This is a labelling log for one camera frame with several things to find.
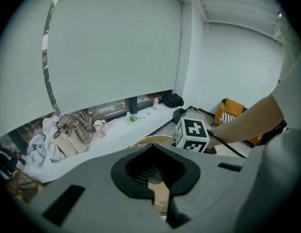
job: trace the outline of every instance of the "white shelf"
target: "white shelf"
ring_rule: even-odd
[[[177,109],[168,108],[162,103],[158,105],[157,110],[152,107],[146,108],[135,115],[145,118],[138,119],[131,125],[126,124],[124,117],[122,117],[107,130],[107,135],[104,138],[99,138],[94,133],[88,152],[63,159],[58,163],[45,160],[42,169],[25,165],[23,172],[42,183],[58,179],[87,160],[130,147],[171,120],[173,112]]]

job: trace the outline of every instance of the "roller blind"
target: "roller blind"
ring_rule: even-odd
[[[177,0],[58,0],[48,68],[62,114],[174,88]]]
[[[53,111],[42,40],[52,0],[24,0],[0,38],[0,137]]]

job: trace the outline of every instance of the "white box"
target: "white box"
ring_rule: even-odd
[[[195,152],[204,152],[209,136],[204,122],[199,119],[182,117],[176,127],[176,146]]]

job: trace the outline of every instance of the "plaid shirt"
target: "plaid shirt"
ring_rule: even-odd
[[[60,117],[58,121],[59,131],[68,133],[71,127],[75,127],[81,141],[85,144],[91,142],[90,131],[92,129],[91,117],[84,112],[73,112]]]

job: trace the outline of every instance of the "orange chair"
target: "orange chair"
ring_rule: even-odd
[[[224,112],[231,114],[235,117],[238,117],[239,115],[241,115],[242,113],[244,113],[247,110],[247,108],[244,107],[244,105],[239,104],[231,99],[223,99],[220,104],[218,105],[216,114],[215,114],[215,118],[214,118],[214,123],[217,125],[221,125],[221,117],[223,115]],[[259,146],[261,145],[261,138],[262,136],[257,136],[255,138],[252,139],[248,139],[247,141],[249,141],[250,143],[252,143],[254,146]]]

